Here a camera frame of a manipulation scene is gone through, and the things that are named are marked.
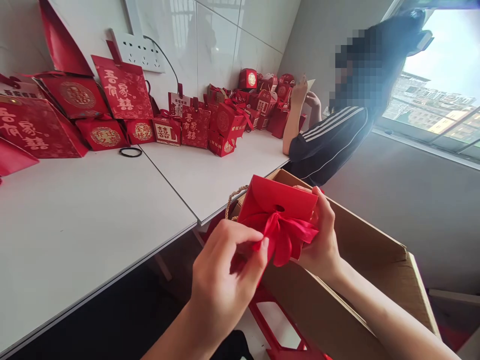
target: gold circular emblem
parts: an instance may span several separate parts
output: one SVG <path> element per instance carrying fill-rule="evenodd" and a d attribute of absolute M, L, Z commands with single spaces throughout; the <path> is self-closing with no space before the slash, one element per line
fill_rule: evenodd
<path fill-rule="evenodd" d="M 227 154 L 231 152 L 233 149 L 234 147 L 230 145 L 228 141 L 225 143 L 225 146 L 223 147 L 223 150 L 225 150 Z"/>
<path fill-rule="evenodd" d="M 153 136 L 152 128 L 145 122 L 139 122 L 135 125 L 133 136 L 140 141 L 150 140 Z"/>
<path fill-rule="evenodd" d="M 226 132 L 229 129 L 229 116 L 224 112 L 217 115 L 216 123 L 220 131 Z"/>
<path fill-rule="evenodd" d="M 60 84 L 60 94 L 67 103 L 81 109 L 91 109 L 97 102 L 94 94 L 77 82 L 62 82 Z"/>
<path fill-rule="evenodd" d="M 255 74 L 253 72 L 249 73 L 248 74 L 248 85 L 255 86 L 255 82 L 256 82 Z"/>
<path fill-rule="evenodd" d="M 120 135 L 109 127 L 96 127 L 90 133 L 91 139 L 99 145 L 112 147 L 120 142 Z"/>

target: window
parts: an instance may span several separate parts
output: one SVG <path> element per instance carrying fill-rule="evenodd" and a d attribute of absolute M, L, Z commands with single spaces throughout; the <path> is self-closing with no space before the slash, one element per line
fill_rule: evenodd
<path fill-rule="evenodd" d="M 407 58 L 377 125 L 479 163 L 480 9 L 427 14 L 434 40 Z"/>

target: black hair tie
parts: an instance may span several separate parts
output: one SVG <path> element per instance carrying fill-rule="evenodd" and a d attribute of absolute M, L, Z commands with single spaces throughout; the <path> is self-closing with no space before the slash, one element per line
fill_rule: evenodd
<path fill-rule="evenodd" d="M 129 154 L 124 153 L 123 152 L 124 150 L 136 150 L 136 151 L 138 151 L 138 154 L 129 155 Z M 142 151 L 142 149 L 139 149 L 138 147 L 122 147 L 118 152 L 120 153 L 120 155 L 122 155 L 124 157 L 127 157 L 127 158 L 138 158 L 139 156 L 141 156 L 144 153 Z"/>

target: rope handle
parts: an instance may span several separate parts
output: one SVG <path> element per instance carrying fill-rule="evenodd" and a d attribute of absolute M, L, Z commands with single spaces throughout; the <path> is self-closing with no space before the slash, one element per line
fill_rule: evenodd
<path fill-rule="evenodd" d="M 230 194 L 230 196 L 228 197 L 228 202 L 226 203 L 226 209 L 225 209 L 225 219 L 229 219 L 229 209 L 230 209 L 230 204 L 232 203 L 232 198 L 235 196 L 235 195 L 238 195 L 240 194 L 242 191 L 244 190 L 247 190 L 249 188 L 248 185 L 245 185 L 245 186 L 241 186 L 238 188 L 237 191 L 234 191 Z M 234 216 L 232 217 L 232 221 L 237 221 L 238 219 L 238 216 Z"/>

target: hand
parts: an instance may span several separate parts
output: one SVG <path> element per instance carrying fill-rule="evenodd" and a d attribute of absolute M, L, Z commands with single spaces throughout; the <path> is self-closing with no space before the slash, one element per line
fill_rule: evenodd
<path fill-rule="evenodd" d="M 311 221 L 319 232 L 311 244 L 303 246 L 298 264 L 329 284 L 340 278 L 343 269 L 334 230 L 335 213 L 318 186 L 313 190 L 298 185 L 295 187 L 318 196 Z"/>
<path fill-rule="evenodd" d="M 237 247 L 259 241 L 260 250 L 251 253 L 241 272 L 230 274 Z M 269 239 L 261 232 L 222 220 L 193 263 L 191 299 L 187 304 L 190 326 L 198 327 L 197 335 L 213 351 L 234 329 L 252 300 L 268 263 L 268 247 Z"/>
<path fill-rule="evenodd" d="M 305 97 L 307 96 L 308 88 L 309 85 L 307 83 L 307 77 L 303 75 L 301 80 L 293 87 L 290 98 L 291 104 L 296 104 L 302 107 L 305 101 Z"/>
<path fill-rule="evenodd" d="M 319 108 L 322 106 L 319 97 L 312 91 L 306 93 L 305 103 L 311 108 Z"/>

